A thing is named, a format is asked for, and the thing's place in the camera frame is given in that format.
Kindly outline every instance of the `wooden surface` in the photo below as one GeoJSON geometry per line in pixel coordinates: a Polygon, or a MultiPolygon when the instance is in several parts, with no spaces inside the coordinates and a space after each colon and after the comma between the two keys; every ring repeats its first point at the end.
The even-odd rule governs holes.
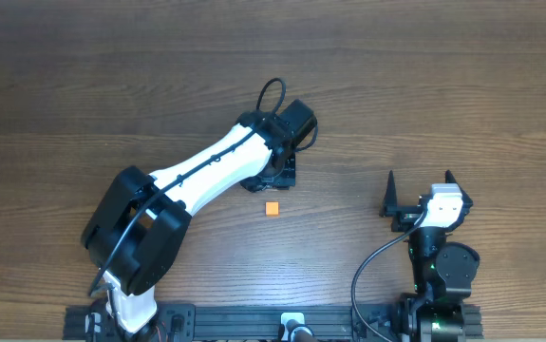
{"type": "MultiPolygon", "coordinates": [[[[396,236],[388,170],[411,204],[449,168],[475,202],[452,239],[481,255],[486,335],[546,337],[546,1],[0,0],[0,338],[61,337],[114,176],[216,142],[274,76],[319,119],[297,186],[205,207],[158,299],[349,304],[396,236]]],[[[358,297],[412,288],[396,247],[358,297]]]]}

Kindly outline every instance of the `tabletop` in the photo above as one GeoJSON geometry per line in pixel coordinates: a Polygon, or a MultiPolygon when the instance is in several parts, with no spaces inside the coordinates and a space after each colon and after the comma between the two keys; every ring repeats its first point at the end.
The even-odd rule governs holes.
{"type": "MultiPolygon", "coordinates": [[[[195,155],[276,76],[319,122],[296,186],[204,207],[157,299],[347,305],[397,237],[388,171],[415,204],[450,169],[486,336],[546,337],[546,1],[0,0],[0,338],[60,338],[91,302],[80,235],[115,175],[195,155]]],[[[357,297],[410,291],[397,246],[357,297]]]]}

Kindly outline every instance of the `brown table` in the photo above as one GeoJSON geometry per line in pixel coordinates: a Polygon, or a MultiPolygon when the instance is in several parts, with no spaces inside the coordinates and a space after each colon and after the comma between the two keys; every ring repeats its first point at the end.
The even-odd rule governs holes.
{"type": "MultiPolygon", "coordinates": [[[[79,237],[114,176],[216,142],[271,77],[320,123],[297,186],[235,186],[192,221],[161,300],[349,304],[413,204],[451,169],[475,202],[468,300],[488,337],[546,337],[546,1],[0,0],[0,337],[59,338],[96,269],[79,237]],[[278,200],[280,218],[264,216],[278,200]]],[[[272,105],[274,95],[265,105],[272,105]]],[[[413,288],[405,247],[363,302],[413,288]]]]}

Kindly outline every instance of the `wood grain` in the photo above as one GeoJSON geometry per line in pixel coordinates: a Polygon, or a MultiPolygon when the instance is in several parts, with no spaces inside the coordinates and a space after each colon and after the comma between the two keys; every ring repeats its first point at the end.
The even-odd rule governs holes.
{"type": "MultiPolygon", "coordinates": [[[[481,254],[486,336],[546,337],[546,1],[0,0],[0,338],[61,337],[114,176],[214,143],[274,76],[320,123],[297,186],[205,207],[158,299],[348,304],[394,237],[388,170],[414,203],[450,168],[475,202],[452,238],[481,254]]],[[[358,296],[411,287],[394,248],[358,296]]]]}

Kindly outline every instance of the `small orange square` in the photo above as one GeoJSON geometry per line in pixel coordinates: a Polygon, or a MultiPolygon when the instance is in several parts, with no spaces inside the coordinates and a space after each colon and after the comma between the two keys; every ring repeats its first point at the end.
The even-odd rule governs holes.
{"type": "Polygon", "coordinates": [[[266,216],[279,216],[279,202],[266,202],[266,216]]]}

